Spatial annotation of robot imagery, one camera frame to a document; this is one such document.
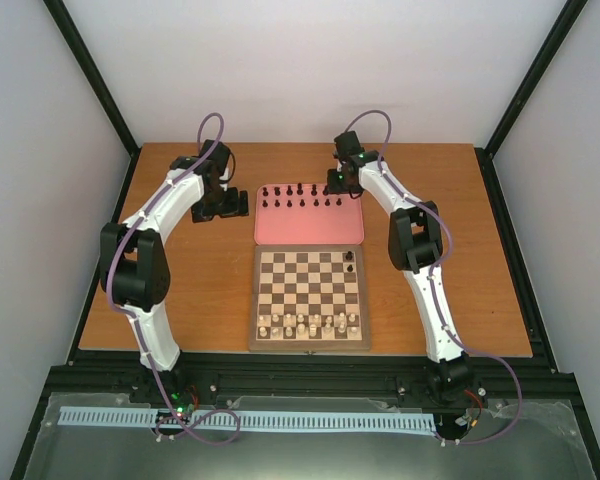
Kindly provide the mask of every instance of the transparent plastic sheet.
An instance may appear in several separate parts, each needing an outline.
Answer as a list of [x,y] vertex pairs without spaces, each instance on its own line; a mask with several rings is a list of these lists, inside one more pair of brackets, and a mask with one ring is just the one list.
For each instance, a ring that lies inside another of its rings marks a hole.
[[[57,426],[55,420],[62,405],[148,405],[129,404],[126,395],[56,395],[42,423],[25,478],[368,480],[381,475],[383,480],[594,479],[569,403],[528,403],[523,406],[520,423],[510,434],[480,447],[447,444],[441,448],[432,437],[404,434],[250,432],[244,432],[228,446],[210,447],[190,438],[156,443],[149,428]],[[515,413],[515,406],[504,400],[490,401],[478,427],[467,439],[484,438],[502,429]],[[242,397],[229,407],[242,411],[397,411],[384,402],[349,398]],[[204,434],[219,440],[227,432]]]

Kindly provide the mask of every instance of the wall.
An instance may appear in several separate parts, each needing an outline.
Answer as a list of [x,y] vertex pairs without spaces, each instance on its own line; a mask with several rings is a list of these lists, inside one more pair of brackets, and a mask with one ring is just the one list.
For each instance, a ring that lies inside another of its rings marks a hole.
[[0,2],[0,479],[65,362],[128,157],[42,2]]
[[589,2],[496,156],[560,369],[600,443],[600,2]]
[[212,110],[228,141],[329,142],[384,108],[394,141],[484,145],[564,0],[66,3],[142,142]]

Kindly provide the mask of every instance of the black metal frame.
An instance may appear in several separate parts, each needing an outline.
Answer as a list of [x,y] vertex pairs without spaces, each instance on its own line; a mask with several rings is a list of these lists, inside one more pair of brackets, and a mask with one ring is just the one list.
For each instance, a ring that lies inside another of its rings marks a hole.
[[[127,148],[131,161],[113,214],[117,221],[140,149],[108,91],[62,0],[45,0],[58,28]],[[511,130],[542,74],[575,22],[586,0],[569,0],[549,32],[488,145],[476,148],[494,219],[531,343],[532,358],[508,359],[527,399],[564,399],[573,406],[595,474],[600,479],[600,450],[573,374],[557,367],[531,282],[520,252],[493,158]],[[66,365],[52,367],[22,445],[12,479],[23,478],[40,422],[54,392],[126,392],[132,400],[162,405],[147,369],[137,352],[83,351],[78,343],[98,284],[96,270]],[[400,407],[421,408],[434,414],[457,412],[464,405],[440,406],[422,395],[426,385],[425,357],[288,356],[257,354],[182,354],[183,367],[198,386],[202,403],[224,404],[244,395],[345,396],[373,398]],[[492,398],[515,397],[508,373],[488,359],[473,360],[481,385]]]

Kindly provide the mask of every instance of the table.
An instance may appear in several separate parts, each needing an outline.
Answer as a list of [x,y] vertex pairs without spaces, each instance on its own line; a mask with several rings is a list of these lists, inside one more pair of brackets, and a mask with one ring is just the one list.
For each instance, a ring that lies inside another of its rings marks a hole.
[[[266,183],[323,183],[334,166],[332,144],[230,143],[238,161],[232,186],[255,193]],[[379,145],[367,145],[368,149]],[[148,143],[121,219],[135,212],[192,143]],[[406,188],[433,200],[454,236],[443,268],[453,320],[469,346],[506,356],[531,356],[511,277],[472,145],[392,144],[386,158]],[[424,355],[415,300],[387,254],[388,217],[369,194],[362,197],[362,243],[371,315],[371,354]],[[247,352],[255,241],[254,216],[193,224],[185,215],[166,244],[171,270],[167,313],[184,351]],[[137,349],[129,323],[109,310],[98,288],[79,347]]]

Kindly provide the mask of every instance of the gray wall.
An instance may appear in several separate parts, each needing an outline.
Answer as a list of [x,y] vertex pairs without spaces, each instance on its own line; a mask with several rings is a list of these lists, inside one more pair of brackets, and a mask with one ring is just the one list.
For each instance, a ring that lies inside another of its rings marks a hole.
[[64,363],[128,157],[43,3],[0,2],[0,479]]
[[600,442],[600,2],[591,1],[496,156],[560,369]]
[[329,142],[383,108],[394,141],[484,145],[564,0],[66,3],[139,141],[219,110],[227,141]]

